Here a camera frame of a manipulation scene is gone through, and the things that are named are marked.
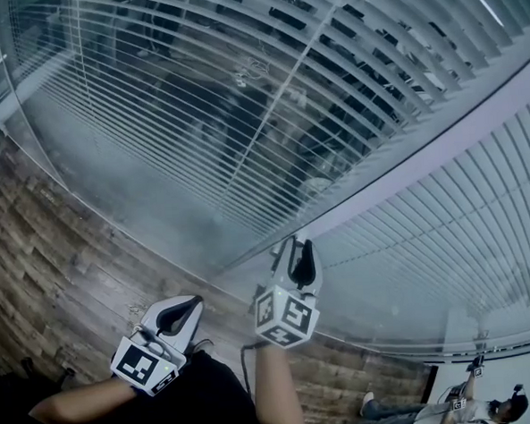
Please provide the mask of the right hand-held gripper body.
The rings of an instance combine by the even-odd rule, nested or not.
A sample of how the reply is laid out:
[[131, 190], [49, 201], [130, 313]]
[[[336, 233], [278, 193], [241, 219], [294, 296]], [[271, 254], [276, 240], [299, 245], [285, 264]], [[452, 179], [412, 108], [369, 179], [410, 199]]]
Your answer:
[[255, 298], [256, 335], [285, 350], [308, 342], [320, 318], [317, 295], [303, 293], [296, 285], [272, 283]]

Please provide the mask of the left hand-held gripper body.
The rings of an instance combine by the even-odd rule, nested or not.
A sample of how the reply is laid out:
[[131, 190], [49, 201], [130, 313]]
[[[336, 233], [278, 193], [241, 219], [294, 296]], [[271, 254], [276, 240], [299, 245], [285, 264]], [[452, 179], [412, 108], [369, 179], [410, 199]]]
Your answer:
[[156, 396], [179, 376], [188, 362], [186, 351], [174, 349], [163, 332], [136, 325], [120, 341], [110, 370], [138, 391]]

